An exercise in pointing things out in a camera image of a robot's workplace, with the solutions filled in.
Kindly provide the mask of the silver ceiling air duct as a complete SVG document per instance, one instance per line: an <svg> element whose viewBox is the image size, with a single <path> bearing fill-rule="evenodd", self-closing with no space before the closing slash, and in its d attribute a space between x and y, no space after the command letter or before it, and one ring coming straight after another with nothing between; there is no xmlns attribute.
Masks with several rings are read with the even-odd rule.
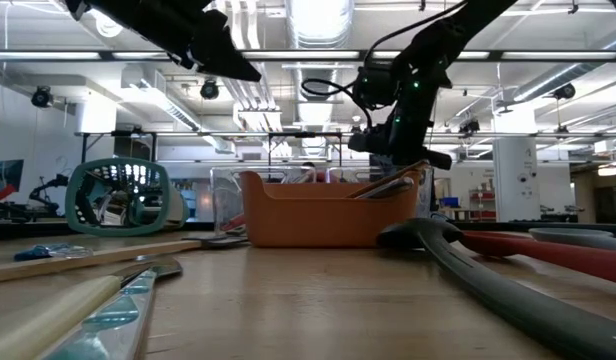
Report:
<svg viewBox="0 0 616 360"><path fill-rule="evenodd" d="M290 47L341 50L349 43L354 0L285 0ZM307 131L323 131L331 122L333 92L339 78L334 62L302 63L293 71L296 115Z"/></svg>

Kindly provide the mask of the grey spatula wooden handle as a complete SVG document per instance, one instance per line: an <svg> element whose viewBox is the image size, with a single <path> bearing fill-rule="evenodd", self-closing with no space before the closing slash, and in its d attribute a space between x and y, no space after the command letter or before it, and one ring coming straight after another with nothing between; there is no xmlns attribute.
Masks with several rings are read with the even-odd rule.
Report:
<svg viewBox="0 0 616 360"><path fill-rule="evenodd" d="M81 258L45 258L0 264L0 282L59 273L67 270L129 261L139 257L174 254L191 250L221 250L248 244L245 236L184 238L180 241L155 243L96 251Z"/></svg>

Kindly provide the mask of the black slotted spoon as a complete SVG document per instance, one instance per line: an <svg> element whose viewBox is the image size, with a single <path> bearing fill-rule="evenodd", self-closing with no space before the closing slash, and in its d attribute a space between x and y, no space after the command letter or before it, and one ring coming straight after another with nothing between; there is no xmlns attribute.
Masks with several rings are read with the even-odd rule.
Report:
<svg viewBox="0 0 616 360"><path fill-rule="evenodd" d="M413 218L385 228L377 245L425 250L477 302L568 360L616 360L616 321L501 276L452 246L463 238L451 223Z"/></svg>

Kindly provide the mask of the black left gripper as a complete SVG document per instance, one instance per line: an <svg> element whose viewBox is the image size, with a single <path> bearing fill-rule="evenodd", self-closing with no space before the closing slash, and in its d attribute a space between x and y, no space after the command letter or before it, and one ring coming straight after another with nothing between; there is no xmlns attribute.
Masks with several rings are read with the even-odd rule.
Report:
<svg viewBox="0 0 616 360"><path fill-rule="evenodd" d="M231 79L260 81L261 73L234 45L227 16L204 12L210 3L211 0L156 0L156 35L152 42L178 65L192 69L194 61L188 50L201 20L200 70Z"/></svg>

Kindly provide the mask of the teal box grater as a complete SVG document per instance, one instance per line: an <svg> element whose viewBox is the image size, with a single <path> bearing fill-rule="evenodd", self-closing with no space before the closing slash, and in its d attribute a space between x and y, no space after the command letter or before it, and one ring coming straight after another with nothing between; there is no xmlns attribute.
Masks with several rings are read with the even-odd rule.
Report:
<svg viewBox="0 0 616 360"><path fill-rule="evenodd" d="M101 237L134 237L183 227L190 211L167 170L136 158L77 166L65 196L68 226Z"/></svg>

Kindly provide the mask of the orange plastic bin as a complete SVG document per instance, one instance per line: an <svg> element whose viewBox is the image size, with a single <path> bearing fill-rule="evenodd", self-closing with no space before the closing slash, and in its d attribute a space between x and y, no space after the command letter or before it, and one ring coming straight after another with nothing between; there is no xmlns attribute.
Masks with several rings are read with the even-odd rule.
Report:
<svg viewBox="0 0 616 360"><path fill-rule="evenodd" d="M420 174L386 198L352 198L362 183L265 183L239 174L247 238L261 248L373 248L386 227L416 215Z"/></svg>

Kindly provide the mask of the black metal rack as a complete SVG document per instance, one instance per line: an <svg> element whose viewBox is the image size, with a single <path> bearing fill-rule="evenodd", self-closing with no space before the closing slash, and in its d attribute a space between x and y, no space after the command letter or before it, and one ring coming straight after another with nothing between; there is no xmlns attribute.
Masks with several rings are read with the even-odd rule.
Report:
<svg viewBox="0 0 616 360"><path fill-rule="evenodd" d="M116 153L119 157L143 157L162 163L231 163L293 161L330 162L331 151L342 153L344 139L340 132L146 132L112 131L80 133L81 160L105 137L126 144Z"/></svg>

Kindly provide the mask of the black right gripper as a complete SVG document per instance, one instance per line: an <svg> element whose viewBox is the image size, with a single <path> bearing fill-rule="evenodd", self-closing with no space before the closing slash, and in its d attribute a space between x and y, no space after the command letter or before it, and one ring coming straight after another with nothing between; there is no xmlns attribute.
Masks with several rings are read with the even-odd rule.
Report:
<svg viewBox="0 0 616 360"><path fill-rule="evenodd" d="M424 161L432 167L450 170L451 156L432 151L421 143L406 142L404 146L389 144L390 132L382 127L367 128L362 132L353 132L348 148L354 152L367 153L371 158L378 158L393 166L405 167Z"/></svg>

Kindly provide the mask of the wall screen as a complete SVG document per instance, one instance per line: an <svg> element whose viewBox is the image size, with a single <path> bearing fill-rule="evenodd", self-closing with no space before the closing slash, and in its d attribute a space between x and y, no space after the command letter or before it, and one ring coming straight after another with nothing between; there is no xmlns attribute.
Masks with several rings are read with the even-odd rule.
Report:
<svg viewBox="0 0 616 360"><path fill-rule="evenodd" d="M23 160L0 161L0 201L20 189Z"/></svg>

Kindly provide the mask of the white pillar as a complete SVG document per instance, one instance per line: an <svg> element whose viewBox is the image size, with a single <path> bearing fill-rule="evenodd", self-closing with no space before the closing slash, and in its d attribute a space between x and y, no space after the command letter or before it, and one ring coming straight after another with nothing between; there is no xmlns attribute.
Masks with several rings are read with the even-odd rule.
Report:
<svg viewBox="0 0 616 360"><path fill-rule="evenodd" d="M493 165L499 222L540 217L537 131L532 109L503 110L493 118Z"/></svg>

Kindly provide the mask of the red slotted spoon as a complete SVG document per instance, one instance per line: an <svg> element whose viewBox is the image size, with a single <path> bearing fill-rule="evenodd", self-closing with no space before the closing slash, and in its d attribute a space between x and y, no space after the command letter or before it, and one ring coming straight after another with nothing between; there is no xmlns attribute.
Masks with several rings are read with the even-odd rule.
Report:
<svg viewBox="0 0 616 360"><path fill-rule="evenodd" d="M538 242L528 237L465 231L460 238L467 249L484 256L523 255L616 283L616 251Z"/></svg>

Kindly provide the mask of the grey spoon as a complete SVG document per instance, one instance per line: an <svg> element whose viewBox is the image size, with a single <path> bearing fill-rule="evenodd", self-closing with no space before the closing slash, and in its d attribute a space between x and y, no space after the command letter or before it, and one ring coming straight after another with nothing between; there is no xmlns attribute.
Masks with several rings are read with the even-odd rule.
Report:
<svg viewBox="0 0 616 360"><path fill-rule="evenodd" d="M611 232L577 228L531 228L528 232L539 242L616 251L616 237Z"/></svg>

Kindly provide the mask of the red shelf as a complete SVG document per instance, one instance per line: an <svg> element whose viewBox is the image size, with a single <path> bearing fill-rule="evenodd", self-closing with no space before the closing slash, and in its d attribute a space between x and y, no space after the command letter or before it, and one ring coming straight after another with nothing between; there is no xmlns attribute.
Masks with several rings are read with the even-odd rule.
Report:
<svg viewBox="0 0 616 360"><path fill-rule="evenodd" d="M469 205L469 219L472 222L495 222L497 220L494 191L470 190Z"/></svg>

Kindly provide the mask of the cream handle knife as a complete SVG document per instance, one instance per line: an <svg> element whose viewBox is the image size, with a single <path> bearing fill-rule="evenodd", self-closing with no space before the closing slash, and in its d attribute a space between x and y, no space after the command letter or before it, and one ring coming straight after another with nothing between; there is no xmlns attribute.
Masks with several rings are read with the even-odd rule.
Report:
<svg viewBox="0 0 616 360"><path fill-rule="evenodd" d="M133 265L74 285L0 318L0 360L43 359L86 317L146 270L157 273L156 284L161 278L180 274L182 266L172 258Z"/></svg>

